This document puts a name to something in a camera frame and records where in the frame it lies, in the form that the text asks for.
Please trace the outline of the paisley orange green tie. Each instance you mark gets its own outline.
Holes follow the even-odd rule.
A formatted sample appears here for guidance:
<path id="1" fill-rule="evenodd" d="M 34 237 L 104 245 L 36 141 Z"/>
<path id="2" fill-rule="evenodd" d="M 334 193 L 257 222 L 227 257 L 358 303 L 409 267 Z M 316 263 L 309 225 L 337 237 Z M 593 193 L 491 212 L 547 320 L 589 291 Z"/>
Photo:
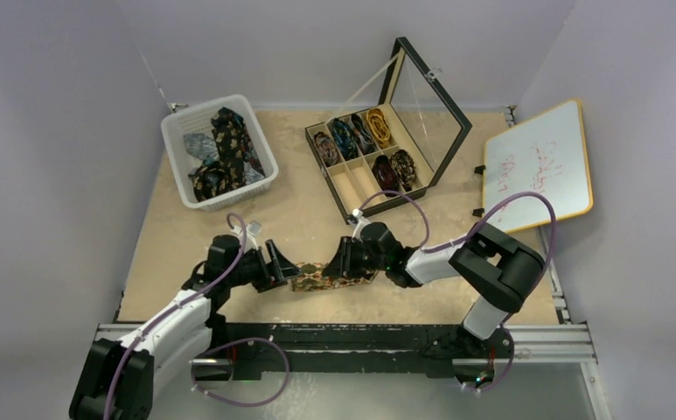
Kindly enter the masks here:
<path id="1" fill-rule="evenodd" d="M 290 289 L 294 292 L 330 291 L 365 285 L 372 283 L 377 276 L 376 272 L 357 278 L 324 276 L 326 264 L 320 262 L 298 262 L 296 266 L 301 270 L 301 274 L 291 278 L 289 282 Z"/>

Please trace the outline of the black tie organizer box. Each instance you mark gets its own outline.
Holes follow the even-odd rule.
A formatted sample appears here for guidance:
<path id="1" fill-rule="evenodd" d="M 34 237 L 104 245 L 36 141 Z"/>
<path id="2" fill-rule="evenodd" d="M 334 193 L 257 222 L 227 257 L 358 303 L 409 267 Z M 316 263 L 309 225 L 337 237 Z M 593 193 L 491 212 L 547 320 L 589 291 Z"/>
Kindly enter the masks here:
<path id="1" fill-rule="evenodd" d="M 343 220 L 375 215 L 436 186 L 472 123 L 410 40 L 394 41 L 388 62 L 323 121 L 304 130 Z"/>

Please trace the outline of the white plastic basket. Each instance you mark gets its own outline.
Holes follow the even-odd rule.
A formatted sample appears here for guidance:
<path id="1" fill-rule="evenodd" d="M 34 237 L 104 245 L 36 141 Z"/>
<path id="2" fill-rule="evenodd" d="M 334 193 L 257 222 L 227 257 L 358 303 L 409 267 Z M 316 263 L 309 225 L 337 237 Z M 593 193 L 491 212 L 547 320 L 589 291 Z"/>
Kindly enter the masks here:
<path id="1" fill-rule="evenodd" d="M 213 211 L 267 191 L 279 174 L 247 98 L 233 94 L 193 105 L 161 122 L 186 207 Z"/>

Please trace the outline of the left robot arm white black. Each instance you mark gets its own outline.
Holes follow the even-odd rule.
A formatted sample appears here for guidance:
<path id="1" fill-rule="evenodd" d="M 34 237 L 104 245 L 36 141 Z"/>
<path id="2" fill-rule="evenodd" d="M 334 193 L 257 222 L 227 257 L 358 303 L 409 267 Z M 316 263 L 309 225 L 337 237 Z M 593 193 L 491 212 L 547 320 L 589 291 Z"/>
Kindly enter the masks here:
<path id="1" fill-rule="evenodd" d="M 229 338 L 219 308 L 234 287 L 264 292 L 284 286 L 302 271 L 268 240 L 248 244 L 243 234 L 213 239 L 181 291 L 155 317 L 119 339 L 92 343 L 69 407 L 72 419 L 145 419 L 159 391 L 197 357 L 215 358 L 228 348 L 270 338 Z"/>

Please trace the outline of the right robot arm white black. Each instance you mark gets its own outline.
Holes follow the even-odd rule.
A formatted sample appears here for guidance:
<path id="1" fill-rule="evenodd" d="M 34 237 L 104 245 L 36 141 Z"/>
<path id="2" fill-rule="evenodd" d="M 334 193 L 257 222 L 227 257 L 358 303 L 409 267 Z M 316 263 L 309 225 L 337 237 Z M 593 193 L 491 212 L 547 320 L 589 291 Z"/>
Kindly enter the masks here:
<path id="1" fill-rule="evenodd" d="M 401 288 L 417 288 L 435 280 L 463 278 L 478 294 L 458 332 L 460 349 L 478 356 L 492 343 L 492 334 L 520 311 L 541 280 L 545 259 L 534 249 L 486 223 L 478 223 L 458 246 L 430 252 L 402 245 L 386 224 L 365 225 L 357 238 L 344 236 L 325 277 L 369 278 L 378 271 Z"/>

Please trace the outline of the rolled dark red tie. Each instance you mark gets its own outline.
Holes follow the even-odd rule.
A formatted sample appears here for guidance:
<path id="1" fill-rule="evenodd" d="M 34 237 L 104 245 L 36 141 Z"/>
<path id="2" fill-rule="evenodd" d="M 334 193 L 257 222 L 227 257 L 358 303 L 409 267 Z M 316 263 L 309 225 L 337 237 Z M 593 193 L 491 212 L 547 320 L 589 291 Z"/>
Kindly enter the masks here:
<path id="1" fill-rule="evenodd" d="M 378 155 L 371 167 L 372 174 L 376 179 L 381 191 L 399 191 L 400 182 L 389 158 L 386 155 Z"/>

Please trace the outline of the rolled brown patterned tie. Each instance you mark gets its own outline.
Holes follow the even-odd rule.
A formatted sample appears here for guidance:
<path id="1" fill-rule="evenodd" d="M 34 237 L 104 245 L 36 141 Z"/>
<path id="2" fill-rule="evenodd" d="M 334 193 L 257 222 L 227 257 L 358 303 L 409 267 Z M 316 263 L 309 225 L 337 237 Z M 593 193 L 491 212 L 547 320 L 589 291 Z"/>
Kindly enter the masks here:
<path id="1" fill-rule="evenodd" d="M 318 131 L 313 137 L 317 153 L 326 167 L 340 162 L 340 152 L 333 139 L 325 132 Z"/>

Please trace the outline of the rolled brown dotted tie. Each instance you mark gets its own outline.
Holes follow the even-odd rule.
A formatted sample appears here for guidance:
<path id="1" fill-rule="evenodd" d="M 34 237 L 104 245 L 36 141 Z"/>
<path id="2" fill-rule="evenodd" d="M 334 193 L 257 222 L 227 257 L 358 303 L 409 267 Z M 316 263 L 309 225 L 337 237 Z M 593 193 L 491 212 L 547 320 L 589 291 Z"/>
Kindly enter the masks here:
<path id="1" fill-rule="evenodd" d="M 399 149 L 390 156 L 389 163 L 402 188 L 406 192 L 411 192 L 416 180 L 416 166 L 409 153 L 406 150 Z"/>

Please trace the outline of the rolled blue tie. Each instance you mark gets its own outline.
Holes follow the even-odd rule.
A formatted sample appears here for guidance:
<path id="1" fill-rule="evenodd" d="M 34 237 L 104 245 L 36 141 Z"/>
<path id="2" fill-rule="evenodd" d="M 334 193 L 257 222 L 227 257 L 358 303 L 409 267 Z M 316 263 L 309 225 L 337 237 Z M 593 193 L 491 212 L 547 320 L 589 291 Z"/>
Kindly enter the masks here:
<path id="1" fill-rule="evenodd" d="M 331 134 L 344 160 L 351 160 L 359 155 L 352 129 L 346 122 L 332 119 Z"/>

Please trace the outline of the rolled dark grey tie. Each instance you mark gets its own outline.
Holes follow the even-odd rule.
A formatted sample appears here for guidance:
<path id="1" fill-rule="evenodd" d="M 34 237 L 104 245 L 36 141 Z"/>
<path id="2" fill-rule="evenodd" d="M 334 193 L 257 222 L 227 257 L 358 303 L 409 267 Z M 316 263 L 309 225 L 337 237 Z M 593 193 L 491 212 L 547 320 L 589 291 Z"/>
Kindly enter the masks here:
<path id="1" fill-rule="evenodd" d="M 351 114 L 350 124 L 354 136 L 356 137 L 356 144 L 361 153 L 365 155 L 375 152 L 376 144 L 373 141 L 373 135 L 367 128 L 364 119 L 358 113 Z"/>

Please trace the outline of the black floral tie in basket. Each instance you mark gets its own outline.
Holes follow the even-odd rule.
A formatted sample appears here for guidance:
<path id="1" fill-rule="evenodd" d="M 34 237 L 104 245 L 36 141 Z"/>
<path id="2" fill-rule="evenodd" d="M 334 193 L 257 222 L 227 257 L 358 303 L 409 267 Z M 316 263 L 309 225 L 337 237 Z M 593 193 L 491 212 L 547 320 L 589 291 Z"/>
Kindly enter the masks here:
<path id="1" fill-rule="evenodd" d="M 189 172 L 197 201 L 210 200 L 264 179 L 261 161 L 243 117 L 222 107 L 210 123 L 211 133 L 205 135 L 214 140 L 220 159 L 211 164 L 200 162 Z"/>

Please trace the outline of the rolled yellow tie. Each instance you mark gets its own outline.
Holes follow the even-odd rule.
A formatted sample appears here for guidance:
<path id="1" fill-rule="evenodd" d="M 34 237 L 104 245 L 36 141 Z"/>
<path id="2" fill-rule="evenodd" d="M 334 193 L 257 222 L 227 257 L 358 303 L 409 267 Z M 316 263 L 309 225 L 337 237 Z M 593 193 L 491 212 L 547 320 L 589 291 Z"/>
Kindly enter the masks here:
<path id="1" fill-rule="evenodd" d="M 366 112 L 366 124 L 373 135 L 373 139 L 381 149 L 390 146 L 392 138 L 391 130 L 381 109 L 370 108 Z"/>

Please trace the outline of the grey blue tie in basket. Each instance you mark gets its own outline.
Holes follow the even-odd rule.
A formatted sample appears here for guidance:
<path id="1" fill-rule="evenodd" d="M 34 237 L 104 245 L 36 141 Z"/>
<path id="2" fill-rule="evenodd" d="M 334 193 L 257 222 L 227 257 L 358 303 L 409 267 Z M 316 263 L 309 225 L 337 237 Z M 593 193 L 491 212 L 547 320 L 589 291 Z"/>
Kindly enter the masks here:
<path id="1" fill-rule="evenodd" d="M 183 136 L 184 147 L 189 156 L 209 165 L 220 159 L 217 146 L 212 138 L 203 133 L 187 133 Z"/>

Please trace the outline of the yellow framed whiteboard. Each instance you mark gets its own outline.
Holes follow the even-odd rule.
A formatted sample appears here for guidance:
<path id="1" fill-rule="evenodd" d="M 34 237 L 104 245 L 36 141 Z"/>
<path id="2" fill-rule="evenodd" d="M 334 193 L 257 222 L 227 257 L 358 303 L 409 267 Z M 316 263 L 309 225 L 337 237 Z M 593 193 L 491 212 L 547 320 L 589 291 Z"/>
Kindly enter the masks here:
<path id="1" fill-rule="evenodd" d="M 482 208 L 521 192 L 536 192 L 561 221 L 594 205 L 582 104 L 565 101 L 517 123 L 483 148 Z"/>

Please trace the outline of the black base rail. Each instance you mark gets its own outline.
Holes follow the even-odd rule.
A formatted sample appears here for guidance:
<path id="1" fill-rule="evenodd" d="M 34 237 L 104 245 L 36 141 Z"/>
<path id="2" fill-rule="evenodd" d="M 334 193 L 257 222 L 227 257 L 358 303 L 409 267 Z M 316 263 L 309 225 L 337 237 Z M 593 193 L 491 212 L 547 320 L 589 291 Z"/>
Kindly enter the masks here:
<path id="1" fill-rule="evenodd" d="M 487 382 L 514 349 L 499 327 L 487 340 L 461 325 L 230 323 L 216 344 L 235 341 L 189 362 L 195 379 L 259 380 L 265 373 L 419 374 Z"/>

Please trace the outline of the aluminium frame rail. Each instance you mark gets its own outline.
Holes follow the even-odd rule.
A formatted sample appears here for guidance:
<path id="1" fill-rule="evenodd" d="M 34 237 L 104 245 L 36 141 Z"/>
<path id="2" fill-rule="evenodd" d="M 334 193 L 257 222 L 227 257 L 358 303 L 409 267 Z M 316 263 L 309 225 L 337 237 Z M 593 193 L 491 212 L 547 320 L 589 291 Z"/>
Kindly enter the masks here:
<path id="1" fill-rule="evenodd" d="M 115 340 L 140 326 L 140 322 L 99 324 L 93 340 Z M 521 363 L 598 362 L 587 325 L 509 325 L 507 330 L 515 342 L 516 361 Z"/>

